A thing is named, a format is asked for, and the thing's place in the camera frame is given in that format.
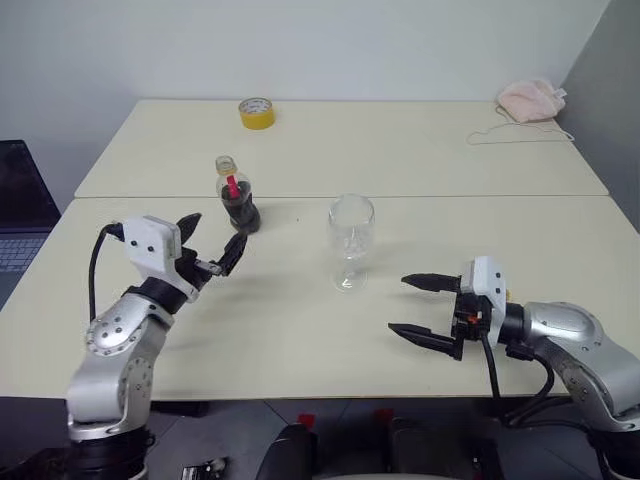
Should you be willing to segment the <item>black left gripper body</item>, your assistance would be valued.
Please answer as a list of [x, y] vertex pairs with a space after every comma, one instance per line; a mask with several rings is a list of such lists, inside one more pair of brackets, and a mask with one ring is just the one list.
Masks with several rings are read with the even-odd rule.
[[177, 274], [174, 288], [184, 295], [198, 295], [213, 278], [223, 275], [222, 267], [214, 261], [198, 258], [195, 250], [182, 247], [181, 256], [174, 262]]

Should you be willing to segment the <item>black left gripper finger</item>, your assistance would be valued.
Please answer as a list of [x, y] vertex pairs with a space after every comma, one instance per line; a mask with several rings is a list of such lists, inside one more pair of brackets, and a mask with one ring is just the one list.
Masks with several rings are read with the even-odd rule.
[[237, 232], [225, 245], [223, 255], [216, 261], [217, 276], [227, 277], [244, 254], [248, 237], [243, 232]]
[[180, 232], [180, 244], [182, 246], [184, 246], [185, 243], [191, 238], [201, 218], [202, 214], [196, 212], [186, 215], [176, 222], [176, 226], [178, 227]]

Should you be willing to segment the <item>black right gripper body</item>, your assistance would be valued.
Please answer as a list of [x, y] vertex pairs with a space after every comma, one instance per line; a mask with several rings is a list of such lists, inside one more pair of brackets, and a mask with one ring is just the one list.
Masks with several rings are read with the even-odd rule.
[[489, 333], [489, 299], [473, 293], [458, 294], [455, 299], [451, 334], [453, 358], [460, 361], [465, 341], [481, 341]]

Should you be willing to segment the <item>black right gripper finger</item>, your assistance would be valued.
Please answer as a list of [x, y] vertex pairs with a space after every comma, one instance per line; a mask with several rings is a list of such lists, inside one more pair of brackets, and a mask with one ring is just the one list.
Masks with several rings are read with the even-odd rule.
[[421, 348], [457, 357], [456, 340], [452, 337], [434, 334], [429, 328], [412, 325], [389, 323], [388, 328], [401, 338]]
[[424, 291], [459, 293], [461, 277], [437, 273], [415, 273], [402, 277], [401, 282]]

